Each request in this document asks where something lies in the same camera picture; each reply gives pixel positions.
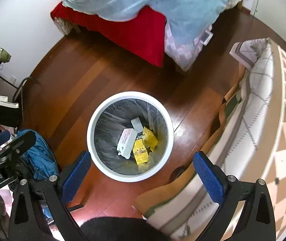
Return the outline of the pink white medicine box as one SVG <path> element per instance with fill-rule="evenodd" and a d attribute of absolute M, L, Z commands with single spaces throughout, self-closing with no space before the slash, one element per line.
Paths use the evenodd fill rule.
<path fill-rule="evenodd" d="M 137 133 L 133 128 L 126 128 L 123 130 L 116 149 L 119 156 L 122 156 L 125 159 L 130 158 L 136 137 Z"/>

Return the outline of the yellow snack bag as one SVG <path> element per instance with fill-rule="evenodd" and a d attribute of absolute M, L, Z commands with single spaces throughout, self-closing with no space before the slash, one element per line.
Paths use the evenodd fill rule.
<path fill-rule="evenodd" d="M 143 143 L 147 149 L 149 149 L 151 152 L 155 151 L 155 149 L 158 145 L 158 139 L 152 130 L 144 127 L 142 140 L 143 140 Z"/>

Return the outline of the grey white carton box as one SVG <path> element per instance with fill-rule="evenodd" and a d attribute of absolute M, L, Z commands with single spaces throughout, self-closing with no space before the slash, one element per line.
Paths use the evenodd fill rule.
<path fill-rule="evenodd" d="M 132 124 L 133 129 L 137 133 L 136 139 L 141 139 L 142 136 L 143 136 L 144 127 L 142 126 L 142 123 L 141 123 L 140 119 L 138 117 L 135 118 L 135 119 L 132 119 L 131 120 L 131 124 Z"/>

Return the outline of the white round trash bin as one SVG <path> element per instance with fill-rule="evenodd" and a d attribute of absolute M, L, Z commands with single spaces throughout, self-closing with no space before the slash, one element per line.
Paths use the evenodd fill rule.
<path fill-rule="evenodd" d="M 172 120 L 165 107 L 137 91 L 104 100 L 87 128 L 87 148 L 94 164 L 120 182 L 154 176 L 168 161 L 173 143 Z"/>

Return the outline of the blue jacket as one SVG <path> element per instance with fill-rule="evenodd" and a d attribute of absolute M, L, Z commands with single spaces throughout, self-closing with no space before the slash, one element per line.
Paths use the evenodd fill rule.
<path fill-rule="evenodd" d="M 47 180 L 52 175 L 59 175 L 59 168 L 54 153 L 50 149 L 44 138 L 33 130 L 20 130 L 17 136 L 20 137 L 27 132 L 33 132 L 36 142 L 20 159 L 23 164 L 31 171 L 34 180 Z"/>

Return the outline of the black chair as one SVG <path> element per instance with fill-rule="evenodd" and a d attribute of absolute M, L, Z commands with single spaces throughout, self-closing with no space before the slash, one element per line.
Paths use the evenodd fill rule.
<path fill-rule="evenodd" d="M 26 77 L 16 89 L 12 101 L 0 96 L 0 125 L 17 129 L 24 124 L 23 88 L 26 83 L 37 83 L 33 77 Z"/>

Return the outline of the checkered bed cover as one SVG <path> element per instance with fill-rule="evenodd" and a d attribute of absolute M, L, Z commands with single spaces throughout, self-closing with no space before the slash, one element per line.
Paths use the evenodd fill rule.
<path fill-rule="evenodd" d="M 241 77 L 224 97 L 219 128 L 202 151 L 226 175 L 263 179 L 276 239 L 286 238 L 286 52 L 269 38 L 237 42 Z M 140 195 L 134 208 L 175 240 L 196 239 L 218 209 L 190 165 L 177 179 Z"/>

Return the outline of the yellow box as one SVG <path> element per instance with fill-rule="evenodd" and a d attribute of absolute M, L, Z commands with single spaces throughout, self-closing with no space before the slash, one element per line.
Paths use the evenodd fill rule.
<path fill-rule="evenodd" d="M 138 139 L 135 141 L 134 146 L 132 148 L 132 152 L 134 154 L 134 158 L 137 165 L 148 162 L 148 151 L 142 139 Z"/>

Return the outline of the pink checkered mattress sheet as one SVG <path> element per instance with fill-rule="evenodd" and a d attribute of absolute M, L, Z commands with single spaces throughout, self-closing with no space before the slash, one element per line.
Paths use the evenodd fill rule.
<path fill-rule="evenodd" d="M 167 23 L 165 25 L 165 53 L 174 60 L 182 72 L 188 72 L 203 47 L 211 40 L 213 36 L 211 31 L 212 25 L 209 25 L 193 42 L 180 45 L 175 41 L 170 25 Z"/>

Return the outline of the red bed sheet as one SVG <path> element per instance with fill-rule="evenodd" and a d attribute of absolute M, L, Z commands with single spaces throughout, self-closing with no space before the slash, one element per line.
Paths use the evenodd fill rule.
<path fill-rule="evenodd" d="M 134 19 L 126 22 L 104 20 L 98 15 L 88 15 L 64 7 L 62 3 L 52 10 L 50 16 L 53 20 L 67 20 L 89 31 L 99 32 L 148 63 L 163 67 L 166 18 L 149 6 L 143 7 Z"/>

